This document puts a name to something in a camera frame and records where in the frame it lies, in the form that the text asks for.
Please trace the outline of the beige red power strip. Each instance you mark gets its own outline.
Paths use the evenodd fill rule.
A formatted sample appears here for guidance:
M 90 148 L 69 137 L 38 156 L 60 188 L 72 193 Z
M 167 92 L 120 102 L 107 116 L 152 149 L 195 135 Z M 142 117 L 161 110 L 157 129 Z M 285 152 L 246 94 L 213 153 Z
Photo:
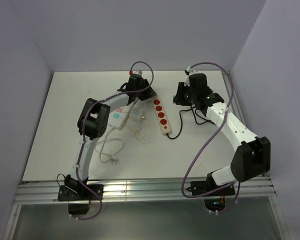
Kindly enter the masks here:
M 154 113 L 156 116 L 156 119 L 159 124 L 159 128 L 161 133 L 165 136 L 166 134 L 171 133 L 171 127 L 167 118 L 167 114 L 164 110 L 162 101 L 158 97 L 154 97 L 152 100 L 153 107 L 154 107 Z

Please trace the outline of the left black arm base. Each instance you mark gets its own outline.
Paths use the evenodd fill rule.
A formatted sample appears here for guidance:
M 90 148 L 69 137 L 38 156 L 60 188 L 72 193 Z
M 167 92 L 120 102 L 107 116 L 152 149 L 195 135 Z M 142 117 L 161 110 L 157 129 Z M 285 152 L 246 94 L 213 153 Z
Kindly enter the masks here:
M 87 185 L 88 180 L 83 184 L 73 179 L 69 174 L 59 173 L 56 178 L 59 186 L 57 201 L 68 202 L 68 213 L 76 217 L 86 215 L 90 210 L 92 201 L 102 200 L 104 193 L 103 184 Z

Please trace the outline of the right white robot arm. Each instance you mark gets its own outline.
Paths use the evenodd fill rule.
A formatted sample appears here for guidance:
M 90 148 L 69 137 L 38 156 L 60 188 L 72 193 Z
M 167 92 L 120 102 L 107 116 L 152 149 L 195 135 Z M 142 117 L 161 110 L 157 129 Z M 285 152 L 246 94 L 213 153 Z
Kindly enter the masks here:
M 190 73 L 185 82 L 179 82 L 173 102 L 194 106 L 218 127 L 234 149 L 230 165 L 211 173 L 212 179 L 206 183 L 210 194 L 219 194 L 225 184 L 242 183 L 270 170 L 270 140 L 258 137 L 230 111 L 225 100 L 208 86 L 205 74 Z

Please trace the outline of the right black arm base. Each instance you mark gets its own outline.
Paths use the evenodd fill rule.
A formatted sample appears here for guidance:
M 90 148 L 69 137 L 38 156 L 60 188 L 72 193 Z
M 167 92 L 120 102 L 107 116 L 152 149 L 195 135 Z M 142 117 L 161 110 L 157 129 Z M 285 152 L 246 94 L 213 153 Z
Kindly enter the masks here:
M 239 195 L 239 191 L 235 190 L 234 183 L 218 186 L 213 180 L 211 173 L 207 175 L 205 180 L 191 181 L 186 191 L 191 193 L 192 197 L 198 197 L 202 194 L 205 197 L 213 197 L 209 199 L 204 198 L 203 201 L 208 213 L 216 216 L 235 204 Z

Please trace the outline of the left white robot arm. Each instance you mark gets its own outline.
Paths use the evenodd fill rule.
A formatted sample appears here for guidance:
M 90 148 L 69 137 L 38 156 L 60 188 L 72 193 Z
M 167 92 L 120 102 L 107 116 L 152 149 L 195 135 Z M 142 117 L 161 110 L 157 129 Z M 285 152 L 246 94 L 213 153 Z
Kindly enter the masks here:
M 71 172 L 65 177 L 64 185 L 69 194 L 76 200 L 86 197 L 86 186 L 89 178 L 89 166 L 98 140 L 106 132 L 110 113 L 128 106 L 135 100 L 148 100 L 156 96 L 152 89 L 153 81 L 148 81 L 137 73 L 131 73 L 128 82 L 124 83 L 113 95 L 103 100 L 89 98 L 86 100 L 77 121 L 81 136 L 77 160 Z

